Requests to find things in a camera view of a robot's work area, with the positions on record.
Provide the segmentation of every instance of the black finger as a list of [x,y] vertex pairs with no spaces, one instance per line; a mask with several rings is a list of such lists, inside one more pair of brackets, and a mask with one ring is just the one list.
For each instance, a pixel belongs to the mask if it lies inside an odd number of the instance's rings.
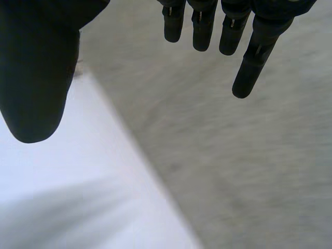
[[255,16],[254,31],[233,84],[234,96],[243,99],[251,93],[276,41],[292,21],[293,19],[271,21]]
[[[55,2],[0,1],[0,110],[24,143],[45,140],[57,129],[78,59],[78,28],[108,3]],[[69,2],[76,5],[69,8]]]
[[183,17],[186,0],[158,0],[164,7],[164,35],[171,43],[177,42],[181,37]]
[[226,16],[219,51],[230,56],[239,45],[251,9],[248,0],[222,0],[222,7]]
[[197,51],[206,51],[210,45],[213,32],[214,16],[217,0],[209,1],[188,1],[193,7],[192,24],[193,24],[193,47]]

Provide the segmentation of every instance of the robotic hand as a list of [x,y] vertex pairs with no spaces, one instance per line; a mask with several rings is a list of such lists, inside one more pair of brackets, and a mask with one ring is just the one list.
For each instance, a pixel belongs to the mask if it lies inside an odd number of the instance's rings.
[[0,0],[0,110],[21,142],[57,129],[78,59],[79,29],[110,0]]
[[[163,5],[164,35],[169,42],[180,39],[186,0],[157,0]],[[316,0],[221,0],[226,14],[219,50],[230,56],[235,53],[250,12],[255,13],[253,33],[243,56],[232,92],[247,97],[259,77],[279,36],[296,16],[310,10]],[[193,47],[206,51],[209,47],[218,0],[188,0],[193,8]]]
[[[21,142],[47,139],[57,129],[79,50],[79,29],[110,0],[0,0],[0,110]],[[179,40],[186,0],[158,0],[165,38]],[[188,0],[193,7],[193,46],[207,50],[218,0]],[[226,13],[221,53],[235,52],[248,16],[254,31],[233,93],[248,96],[279,35],[316,0],[222,0]]]

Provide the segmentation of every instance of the gray floor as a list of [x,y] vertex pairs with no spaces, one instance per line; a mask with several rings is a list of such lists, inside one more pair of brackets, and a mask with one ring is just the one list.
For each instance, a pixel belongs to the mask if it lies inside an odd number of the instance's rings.
[[332,2],[295,20],[245,100],[253,17],[232,57],[220,6],[204,53],[186,17],[170,44],[157,1],[113,0],[81,55],[206,248],[332,248]]

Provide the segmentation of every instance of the metal pin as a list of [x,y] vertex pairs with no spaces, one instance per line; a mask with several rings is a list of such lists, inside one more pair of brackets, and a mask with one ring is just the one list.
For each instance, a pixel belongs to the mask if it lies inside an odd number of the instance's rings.
[[259,47],[257,48],[257,51],[256,51],[256,53],[255,53],[255,56],[259,54],[260,49],[261,49],[261,45],[259,45]]

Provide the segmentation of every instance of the white surface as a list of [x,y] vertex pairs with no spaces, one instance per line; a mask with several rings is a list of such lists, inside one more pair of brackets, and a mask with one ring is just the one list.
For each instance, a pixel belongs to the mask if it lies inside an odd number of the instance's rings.
[[[3,119],[0,137],[1,249],[88,248],[87,241],[101,232],[108,237],[89,248],[201,247],[90,74],[73,82],[63,120],[50,139],[22,144]],[[102,202],[116,196],[125,201],[115,208],[106,204],[106,212],[83,223],[72,219],[84,219],[98,207],[89,197],[88,206],[72,210],[68,204],[94,191],[104,191]],[[47,215],[61,205],[62,213]],[[71,220],[65,230],[61,224]]]

